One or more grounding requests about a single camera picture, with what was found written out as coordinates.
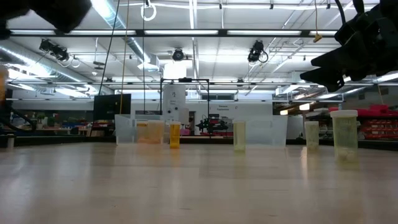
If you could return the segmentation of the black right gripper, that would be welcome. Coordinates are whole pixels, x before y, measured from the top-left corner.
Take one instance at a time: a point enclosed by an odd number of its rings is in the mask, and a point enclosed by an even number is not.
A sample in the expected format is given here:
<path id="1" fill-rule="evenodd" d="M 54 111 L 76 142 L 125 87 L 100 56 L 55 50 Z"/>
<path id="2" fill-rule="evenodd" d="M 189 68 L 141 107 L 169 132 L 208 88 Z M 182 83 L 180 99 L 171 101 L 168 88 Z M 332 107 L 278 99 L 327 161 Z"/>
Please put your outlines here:
<path id="1" fill-rule="evenodd" d="M 336 92 L 345 85 L 343 76 L 362 80 L 367 75 L 383 76 L 397 69 L 397 21 L 380 12 L 365 12 L 349 22 L 352 36 L 345 45 L 311 60 L 316 68 L 300 74 L 307 82 Z"/>

